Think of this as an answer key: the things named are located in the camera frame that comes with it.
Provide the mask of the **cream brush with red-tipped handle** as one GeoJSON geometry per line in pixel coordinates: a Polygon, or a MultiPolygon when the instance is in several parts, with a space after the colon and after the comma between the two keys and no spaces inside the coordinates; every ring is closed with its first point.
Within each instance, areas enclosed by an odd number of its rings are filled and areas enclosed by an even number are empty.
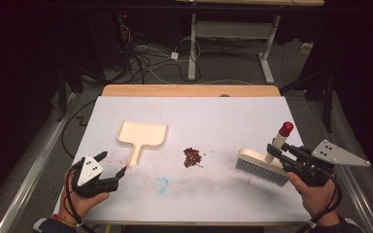
{"type": "MultiPolygon", "coordinates": [[[[292,129],[293,124],[291,122],[284,122],[272,141],[272,148],[281,150],[292,129]]],[[[278,186],[284,186],[288,182],[287,173],[284,171],[282,163],[270,152],[262,154],[250,149],[240,149],[237,158],[235,168],[238,170],[278,186]]]]}

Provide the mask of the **cream plastic dustpan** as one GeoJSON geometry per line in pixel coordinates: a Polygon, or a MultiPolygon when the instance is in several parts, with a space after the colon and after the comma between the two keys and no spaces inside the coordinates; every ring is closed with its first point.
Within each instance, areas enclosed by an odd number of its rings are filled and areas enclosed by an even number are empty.
{"type": "Polygon", "coordinates": [[[117,139],[123,144],[132,146],[132,152],[127,160],[127,166],[138,164],[141,149],[144,147],[159,147],[166,137],[167,125],[133,122],[125,120],[119,129],[117,139]]]}

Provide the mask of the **pile of red crumbs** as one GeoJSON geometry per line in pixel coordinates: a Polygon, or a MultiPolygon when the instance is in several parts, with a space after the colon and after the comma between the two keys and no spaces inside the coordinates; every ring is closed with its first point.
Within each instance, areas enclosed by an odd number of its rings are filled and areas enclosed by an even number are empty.
{"type": "Polygon", "coordinates": [[[199,154],[199,150],[193,148],[187,148],[184,150],[186,159],[184,165],[186,168],[198,165],[202,161],[202,156],[199,154]]]}

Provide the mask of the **white desk frame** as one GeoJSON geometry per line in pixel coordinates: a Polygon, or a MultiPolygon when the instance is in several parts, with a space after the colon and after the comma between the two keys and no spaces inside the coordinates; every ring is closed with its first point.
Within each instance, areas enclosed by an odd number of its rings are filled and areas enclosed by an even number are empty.
{"type": "MultiPolygon", "coordinates": [[[[188,3],[190,7],[220,7],[221,5],[249,7],[272,7],[274,10],[284,10],[286,7],[313,8],[321,7],[323,0],[176,0],[188,3]]],[[[226,38],[226,39],[262,39],[266,41],[263,52],[257,54],[258,63],[263,77],[268,84],[273,84],[268,55],[272,48],[276,32],[279,27],[281,14],[274,14],[270,22],[241,22],[238,19],[199,19],[197,13],[191,14],[190,23],[190,49],[188,57],[187,79],[196,81],[198,75],[197,58],[201,48],[198,38],[226,38]]]]}

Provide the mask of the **metal floor rail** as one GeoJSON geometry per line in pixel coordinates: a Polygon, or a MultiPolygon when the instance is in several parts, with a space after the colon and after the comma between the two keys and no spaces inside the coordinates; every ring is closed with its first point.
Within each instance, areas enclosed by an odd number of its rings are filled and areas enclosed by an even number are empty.
{"type": "MultiPolygon", "coordinates": [[[[329,142],[340,146],[341,143],[334,138],[334,129],[332,132],[329,132],[324,126],[320,106],[314,101],[310,101],[308,106],[312,115],[315,117],[316,122],[320,126],[324,137],[329,142]]],[[[373,212],[370,208],[367,196],[359,186],[356,175],[354,174],[354,169],[355,167],[347,165],[336,165],[336,177],[338,182],[342,185],[342,188],[346,190],[343,194],[343,199],[349,200],[349,203],[355,206],[355,210],[350,213],[350,216],[352,214],[359,215],[360,226],[363,227],[366,233],[373,233],[373,212]]]]}
{"type": "Polygon", "coordinates": [[[18,220],[33,195],[34,189],[50,159],[51,151],[80,98],[81,95],[76,93],[66,95],[65,109],[62,110],[61,107],[58,107],[55,113],[51,114],[50,119],[45,122],[32,145],[16,165],[15,171],[22,170],[24,172],[23,177],[16,182],[14,180],[16,174],[11,172],[6,180],[9,187],[17,188],[17,193],[13,195],[10,205],[0,219],[0,233],[14,232],[18,220]]]}

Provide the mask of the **person's right hand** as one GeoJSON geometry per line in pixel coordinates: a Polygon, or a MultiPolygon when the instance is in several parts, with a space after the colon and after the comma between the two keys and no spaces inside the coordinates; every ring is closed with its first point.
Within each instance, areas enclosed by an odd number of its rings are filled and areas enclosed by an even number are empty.
{"type": "Polygon", "coordinates": [[[292,172],[288,172],[287,177],[300,193],[302,205],[311,217],[318,217],[334,203],[336,187],[333,181],[328,181],[324,186],[310,187],[292,172]]]}

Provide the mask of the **black stand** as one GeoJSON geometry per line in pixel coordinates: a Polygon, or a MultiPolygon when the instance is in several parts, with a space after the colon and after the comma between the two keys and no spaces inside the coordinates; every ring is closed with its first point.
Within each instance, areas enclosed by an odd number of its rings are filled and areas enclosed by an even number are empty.
{"type": "Polygon", "coordinates": [[[59,114],[57,117],[57,121],[60,122],[64,119],[67,110],[66,86],[63,67],[60,67],[58,69],[58,106],[59,114]]]}
{"type": "Polygon", "coordinates": [[[293,89],[305,91],[307,101],[322,100],[322,123],[328,133],[332,132],[331,112],[334,91],[334,77],[332,72],[318,71],[297,81],[284,85],[279,89],[281,94],[293,89]]]}

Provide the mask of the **person's left hand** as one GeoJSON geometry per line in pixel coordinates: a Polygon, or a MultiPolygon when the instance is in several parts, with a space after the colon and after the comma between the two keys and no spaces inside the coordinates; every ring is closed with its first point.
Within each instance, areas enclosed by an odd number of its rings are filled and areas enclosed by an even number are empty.
{"type": "Polygon", "coordinates": [[[63,187],[57,215],[64,218],[67,222],[77,225],[78,222],[74,216],[84,218],[93,207],[108,199],[110,193],[102,192],[94,197],[84,198],[72,189],[72,178],[72,172],[65,174],[64,182],[69,185],[64,185],[63,187]]]}

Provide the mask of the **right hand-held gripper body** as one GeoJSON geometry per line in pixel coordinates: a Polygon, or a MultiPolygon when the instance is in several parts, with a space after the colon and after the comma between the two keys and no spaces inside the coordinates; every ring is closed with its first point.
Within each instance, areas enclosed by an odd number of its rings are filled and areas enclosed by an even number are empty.
{"type": "Polygon", "coordinates": [[[298,147],[298,153],[292,153],[295,160],[281,161],[286,172],[296,174],[310,187],[324,186],[334,173],[335,165],[369,167],[368,160],[344,150],[327,140],[321,141],[313,150],[298,147]]]}

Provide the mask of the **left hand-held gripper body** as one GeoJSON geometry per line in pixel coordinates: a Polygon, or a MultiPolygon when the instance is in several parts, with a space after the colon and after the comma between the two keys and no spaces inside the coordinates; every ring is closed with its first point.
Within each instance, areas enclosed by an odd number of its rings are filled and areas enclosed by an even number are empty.
{"type": "Polygon", "coordinates": [[[100,180],[103,171],[100,161],[96,161],[94,156],[84,157],[77,163],[72,181],[73,190],[85,198],[94,197],[102,192],[116,191],[119,187],[119,179],[112,177],[100,180]]]}

